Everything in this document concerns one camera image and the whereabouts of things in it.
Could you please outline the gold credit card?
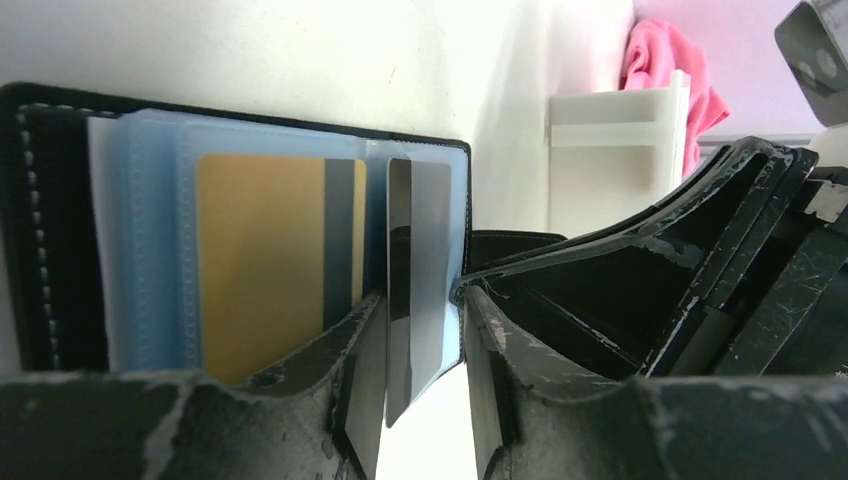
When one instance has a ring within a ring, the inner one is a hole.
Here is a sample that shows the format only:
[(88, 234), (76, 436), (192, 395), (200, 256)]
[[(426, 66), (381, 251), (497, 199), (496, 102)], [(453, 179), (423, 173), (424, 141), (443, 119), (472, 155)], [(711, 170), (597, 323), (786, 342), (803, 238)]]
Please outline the gold credit card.
[(362, 298), (361, 159), (209, 153), (195, 165), (202, 356), (237, 384)]

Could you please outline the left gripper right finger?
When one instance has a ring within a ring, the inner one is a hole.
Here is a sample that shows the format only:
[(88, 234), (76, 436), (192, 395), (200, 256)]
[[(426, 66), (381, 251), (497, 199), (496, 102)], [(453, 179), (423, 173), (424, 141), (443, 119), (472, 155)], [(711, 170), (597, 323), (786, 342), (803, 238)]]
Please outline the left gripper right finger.
[(482, 479), (843, 479), (847, 383), (827, 377), (608, 382), (467, 289)]

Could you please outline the black leather card holder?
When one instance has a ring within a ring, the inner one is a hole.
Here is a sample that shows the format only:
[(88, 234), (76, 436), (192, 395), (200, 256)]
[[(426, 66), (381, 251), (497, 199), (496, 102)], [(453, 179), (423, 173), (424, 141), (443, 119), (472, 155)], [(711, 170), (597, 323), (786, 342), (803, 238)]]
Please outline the black leather card holder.
[(472, 230), (471, 151), (457, 140), (11, 83), (1, 90), (1, 212), (13, 305), (35, 369), (209, 374), (195, 207), (195, 165), (209, 153), (364, 161), (364, 290), (350, 312), (367, 294), (388, 292), (389, 161), (449, 165), (437, 377), (461, 357), (453, 295), (470, 264), (556, 241)]

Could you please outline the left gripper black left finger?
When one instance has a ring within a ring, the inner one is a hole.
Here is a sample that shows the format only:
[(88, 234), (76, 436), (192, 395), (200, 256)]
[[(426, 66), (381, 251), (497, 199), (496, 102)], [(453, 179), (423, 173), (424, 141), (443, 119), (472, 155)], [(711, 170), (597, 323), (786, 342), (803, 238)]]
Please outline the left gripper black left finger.
[(5, 479), (372, 479), (387, 299), (241, 385), (203, 372), (39, 372), (1, 383)]

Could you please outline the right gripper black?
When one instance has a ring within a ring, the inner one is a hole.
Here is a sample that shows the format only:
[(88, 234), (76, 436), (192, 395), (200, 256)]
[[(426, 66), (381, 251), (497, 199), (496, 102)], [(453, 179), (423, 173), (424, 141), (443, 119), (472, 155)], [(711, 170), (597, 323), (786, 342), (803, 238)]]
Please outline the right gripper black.
[(611, 380), (775, 374), (846, 265), (846, 209), (843, 172), (746, 137), (637, 214), (486, 262), (459, 292)]

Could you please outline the dark glossy credit card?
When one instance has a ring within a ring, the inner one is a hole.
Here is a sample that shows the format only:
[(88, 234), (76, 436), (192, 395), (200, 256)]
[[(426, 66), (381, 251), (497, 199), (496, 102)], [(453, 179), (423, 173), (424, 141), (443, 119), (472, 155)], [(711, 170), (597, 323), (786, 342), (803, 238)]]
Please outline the dark glossy credit card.
[(398, 158), (389, 161), (389, 428), (442, 368), (449, 288), (450, 196), (449, 165)]

